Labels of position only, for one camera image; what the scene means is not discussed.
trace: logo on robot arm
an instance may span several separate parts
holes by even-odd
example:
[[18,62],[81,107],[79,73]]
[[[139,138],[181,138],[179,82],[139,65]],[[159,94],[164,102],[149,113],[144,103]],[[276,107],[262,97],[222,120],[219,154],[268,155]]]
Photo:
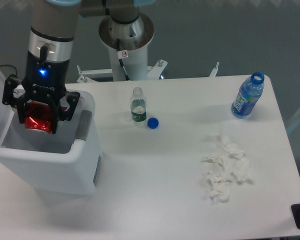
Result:
[[42,86],[42,85],[38,85],[36,83],[32,84],[33,87],[41,87],[41,88],[45,88],[45,89],[51,89],[52,91],[55,90],[55,88],[53,86]]

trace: water bottle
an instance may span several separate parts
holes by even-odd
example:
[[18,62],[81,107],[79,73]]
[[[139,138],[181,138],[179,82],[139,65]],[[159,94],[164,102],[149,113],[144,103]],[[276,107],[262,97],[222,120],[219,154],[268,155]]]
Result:
[[231,106],[234,116],[239,119],[249,116],[264,90],[264,80],[263,73],[255,72],[243,82]]
[[146,98],[141,87],[135,87],[130,98],[131,116],[136,122],[146,120]]

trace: blue bottle cap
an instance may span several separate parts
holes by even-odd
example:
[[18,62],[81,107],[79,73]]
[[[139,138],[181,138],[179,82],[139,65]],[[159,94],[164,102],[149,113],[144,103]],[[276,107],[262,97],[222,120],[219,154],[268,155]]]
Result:
[[251,76],[251,82],[255,85],[260,85],[264,82],[265,80],[265,75],[262,72],[256,71],[254,74]]
[[148,119],[148,127],[151,129],[156,129],[159,126],[159,120],[155,117],[151,117]]

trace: crumpled tissue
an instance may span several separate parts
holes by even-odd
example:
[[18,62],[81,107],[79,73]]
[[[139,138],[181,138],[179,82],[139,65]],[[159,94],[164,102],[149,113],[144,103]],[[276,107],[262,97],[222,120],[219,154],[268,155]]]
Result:
[[224,152],[206,156],[203,162],[210,162],[222,166],[222,172],[216,174],[208,172],[211,181],[210,198],[215,204],[227,202],[230,196],[229,184],[234,180],[237,183],[251,182],[253,176],[250,171],[250,162],[244,157],[245,152],[226,135],[220,136]]

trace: white table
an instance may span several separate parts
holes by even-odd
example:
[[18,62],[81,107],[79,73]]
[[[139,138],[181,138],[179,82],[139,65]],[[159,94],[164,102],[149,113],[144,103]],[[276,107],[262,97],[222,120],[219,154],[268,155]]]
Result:
[[[0,164],[0,239],[184,240],[300,235],[300,178],[268,77],[249,119],[230,106],[247,76],[69,84],[90,92],[104,158],[92,196],[34,190]],[[134,87],[157,129],[126,122]],[[209,199],[202,157],[222,132],[250,159],[254,184]]]

